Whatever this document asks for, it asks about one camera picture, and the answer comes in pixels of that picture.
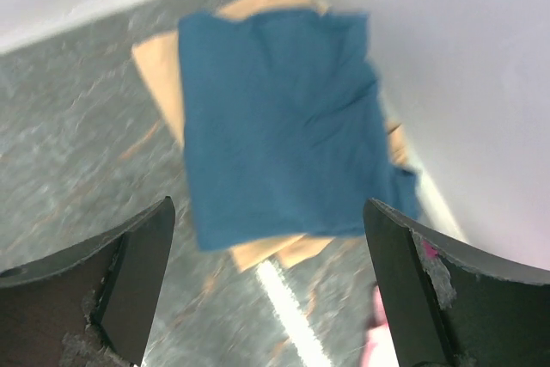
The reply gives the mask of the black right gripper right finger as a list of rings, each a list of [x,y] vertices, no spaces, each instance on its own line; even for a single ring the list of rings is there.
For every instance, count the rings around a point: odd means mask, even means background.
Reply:
[[[475,248],[378,200],[364,207],[400,366],[547,366],[549,272]]]

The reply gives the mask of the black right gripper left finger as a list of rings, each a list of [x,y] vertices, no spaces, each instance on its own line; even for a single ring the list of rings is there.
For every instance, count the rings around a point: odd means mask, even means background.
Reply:
[[[1,273],[3,366],[139,366],[173,241],[166,197],[121,225]]]

